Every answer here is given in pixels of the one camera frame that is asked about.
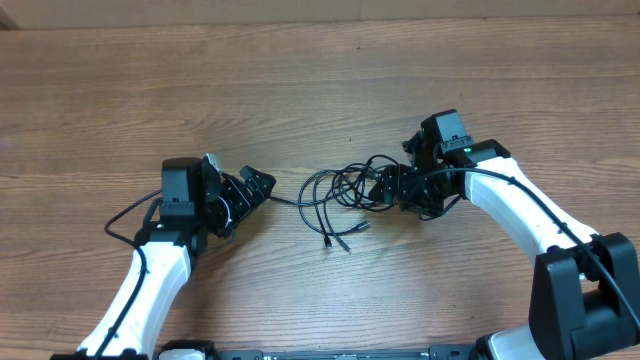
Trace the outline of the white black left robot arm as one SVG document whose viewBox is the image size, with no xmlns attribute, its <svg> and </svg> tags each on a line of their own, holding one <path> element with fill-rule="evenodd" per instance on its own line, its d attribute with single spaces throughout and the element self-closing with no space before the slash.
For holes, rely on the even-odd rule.
<svg viewBox="0 0 640 360">
<path fill-rule="evenodd" d="M 212 154 L 167 159 L 162 187 L 128 243 L 132 262 L 109 309 L 74 359 L 150 359 L 171 305 L 206 251 L 270 198 L 275 178 L 250 166 L 225 173 Z"/>
</svg>

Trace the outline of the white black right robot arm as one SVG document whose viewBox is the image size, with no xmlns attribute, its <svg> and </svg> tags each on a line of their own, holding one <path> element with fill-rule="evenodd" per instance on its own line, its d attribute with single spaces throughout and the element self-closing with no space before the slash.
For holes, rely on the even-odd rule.
<svg viewBox="0 0 640 360">
<path fill-rule="evenodd" d="M 409 164 L 379 171 L 372 201 L 434 220 L 465 199 L 534 268 L 526 324 L 431 358 L 591 359 L 638 345 L 639 264 L 627 237 L 602 235 L 563 211 L 499 142 L 474 141 L 454 109 L 425 119 L 403 149 Z"/>
</svg>

